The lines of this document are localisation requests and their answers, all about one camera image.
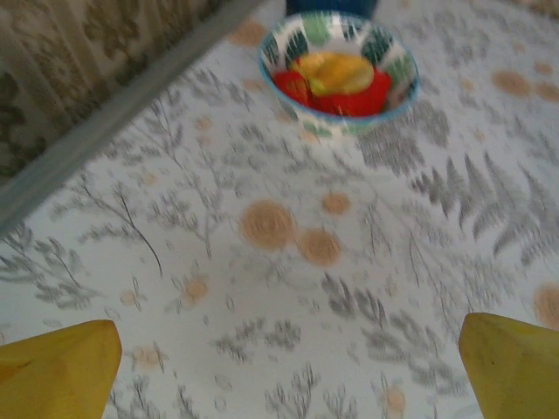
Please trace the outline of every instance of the yellow object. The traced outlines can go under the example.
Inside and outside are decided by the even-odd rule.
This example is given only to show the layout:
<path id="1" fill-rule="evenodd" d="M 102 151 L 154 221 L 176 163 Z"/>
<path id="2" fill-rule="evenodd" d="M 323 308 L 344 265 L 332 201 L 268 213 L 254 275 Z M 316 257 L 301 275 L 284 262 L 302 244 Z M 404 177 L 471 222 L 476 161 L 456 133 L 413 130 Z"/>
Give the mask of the yellow object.
<path id="1" fill-rule="evenodd" d="M 0 419 L 100 419 L 121 352 L 110 320 L 0 347 Z"/>
<path id="2" fill-rule="evenodd" d="M 314 96 L 359 93 L 369 87 L 375 77 L 373 65 L 356 55 L 316 52 L 299 61 L 297 71 L 308 79 Z"/>
<path id="3" fill-rule="evenodd" d="M 297 58 L 289 70 L 298 72 L 305 79 L 311 79 L 316 76 L 324 63 L 335 56 L 336 53 L 331 51 L 311 52 Z"/>
<path id="4" fill-rule="evenodd" d="M 558 332 L 472 313 L 459 351 L 485 419 L 559 417 Z"/>

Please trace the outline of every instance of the floral tablecloth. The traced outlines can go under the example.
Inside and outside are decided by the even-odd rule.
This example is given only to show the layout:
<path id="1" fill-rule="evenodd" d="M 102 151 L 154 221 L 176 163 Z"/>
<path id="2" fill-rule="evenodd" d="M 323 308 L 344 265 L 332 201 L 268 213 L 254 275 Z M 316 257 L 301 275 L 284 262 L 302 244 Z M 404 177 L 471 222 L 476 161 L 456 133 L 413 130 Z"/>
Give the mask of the floral tablecloth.
<path id="1" fill-rule="evenodd" d="M 469 312 L 559 329 L 559 25 L 381 2 L 413 111 L 320 144 L 256 45 L 271 2 L 0 247 L 0 343 L 109 318 L 106 419 L 479 419 Z"/>

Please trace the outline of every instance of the bowl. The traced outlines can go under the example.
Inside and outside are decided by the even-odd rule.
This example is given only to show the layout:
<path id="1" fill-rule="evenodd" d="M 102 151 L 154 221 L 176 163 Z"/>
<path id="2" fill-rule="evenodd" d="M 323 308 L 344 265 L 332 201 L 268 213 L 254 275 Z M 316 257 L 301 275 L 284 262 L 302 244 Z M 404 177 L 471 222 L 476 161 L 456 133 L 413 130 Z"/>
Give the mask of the bowl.
<path id="1" fill-rule="evenodd" d="M 384 110 L 367 117 L 345 117 L 316 111 L 287 97 L 272 81 L 307 52 L 332 51 L 365 57 L 392 79 Z M 418 67 L 410 50 L 386 27 L 339 11 L 311 11 L 278 23 L 259 47 L 259 68 L 282 108 L 308 132 L 337 138 L 366 134 L 393 120 L 418 95 Z"/>

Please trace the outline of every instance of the blue bowl rim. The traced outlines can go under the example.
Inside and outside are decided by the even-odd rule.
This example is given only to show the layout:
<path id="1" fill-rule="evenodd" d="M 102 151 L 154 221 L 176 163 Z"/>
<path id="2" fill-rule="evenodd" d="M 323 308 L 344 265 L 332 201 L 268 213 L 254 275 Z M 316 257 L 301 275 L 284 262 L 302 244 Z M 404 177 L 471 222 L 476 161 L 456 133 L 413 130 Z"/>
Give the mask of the blue bowl rim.
<path id="1" fill-rule="evenodd" d="M 390 35 L 392 35 L 392 38 L 395 39 L 400 44 L 400 46 L 402 46 L 402 48 L 410 55 L 411 61 L 413 63 L 413 66 L 416 70 L 416 75 L 417 75 L 413 90 L 412 90 L 411 94 L 408 96 L 407 100 L 404 103 L 400 104 L 397 108 L 392 109 L 391 111 L 383 112 L 383 113 L 373 115 L 373 116 L 361 116 L 361 117 L 337 116 L 337 115 L 332 115 L 331 113 L 324 113 L 324 112 L 321 112 L 321 111 L 315 111 L 314 109 L 311 109 L 310 107 L 306 107 L 306 106 L 300 104 L 299 102 L 289 98 L 278 87 L 276 87 L 276 85 L 273 83 L 271 78 L 268 76 L 266 66 L 264 65 L 264 60 L 262 58 L 262 52 L 264 50 L 264 45 L 266 45 L 268 42 L 270 42 L 270 39 L 273 37 L 273 33 L 276 30 L 278 30 L 280 27 L 285 26 L 286 24 L 292 22 L 293 20 L 299 19 L 299 18 L 304 17 L 304 16 L 315 15 L 315 14 L 323 14 L 323 13 L 329 13 L 333 16 L 337 15 L 339 17 L 351 17 L 353 19 L 360 20 L 364 23 L 371 24 L 373 28 L 379 28 L 379 29 L 387 31 Z M 276 25 L 274 25 L 274 27 L 266 34 L 266 36 L 264 37 L 264 39 L 260 43 L 258 51 L 259 51 L 258 64 L 259 64 L 260 73 L 262 74 L 262 77 L 264 78 L 264 81 L 266 82 L 268 87 L 270 87 L 273 90 L 273 92 L 276 94 L 276 96 L 278 96 L 282 101 L 285 101 L 286 103 L 288 103 L 290 106 L 292 106 L 294 108 L 302 109 L 306 113 L 312 114 L 314 117 L 316 117 L 319 120 L 325 120 L 327 122 L 330 122 L 330 123 L 333 123 L 333 124 L 336 124 L 336 125 L 343 124 L 345 122 L 346 124 L 351 124 L 351 125 L 368 126 L 368 125 L 378 124 L 378 123 L 381 123 L 381 122 L 386 122 L 387 120 L 394 119 L 394 118 L 400 116 L 402 113 L 405 113 L 410 108 L 410 106 L 413 104 L 413 102 L 415 102 L 415 100 L 418 98 L 419 84 L 420 84 L 418 64 L 416 63 L 416 59 L 413 56 L 413 54 L 411 53 L 408 46 L 404 42 L 402 42 L 400 37 L 397 37 L 392 32 L 392 30 L 390 28 L 388 28 L 387 26 L 384 26 L 382 24 L 377 24 L 376 22 L 374 22 L 371 19 L 367 19 L 365 17 L 356 15 L 354 13 L 347 13 L 345 11 L 338 11 L 338 10 L 315 10 L 315 11 L 306 11 L 306 12 L 303 12 L 303 13 L 296 13 L 296 14 L 290 16 L 290 17 L 286 17 L 286 18 L 280 20 Z"/>

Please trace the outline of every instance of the red pepper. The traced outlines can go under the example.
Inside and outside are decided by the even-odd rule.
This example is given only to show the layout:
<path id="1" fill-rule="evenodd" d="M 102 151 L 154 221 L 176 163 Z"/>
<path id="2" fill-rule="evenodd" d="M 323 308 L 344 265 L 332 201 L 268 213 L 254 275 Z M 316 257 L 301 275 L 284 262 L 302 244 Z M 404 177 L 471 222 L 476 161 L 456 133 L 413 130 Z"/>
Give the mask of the red pepper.
<path id="1" fill-rule="evenodd" d="M 383 110 L 392 80 L 390 75 L 376 71 L 373 82 L 365 90 L 352 94 L 329 94 L 316 97 L 316 107 L 325 113 L 340 116 L 372 116 Z"/>
<path id="2" fill-rule="evenodd" d="M 314 98 L 308 83 L 298 72 L 278 72 L 272 76 L 272 80 L 289 98 L 303 106 L 314 108 Z"/>

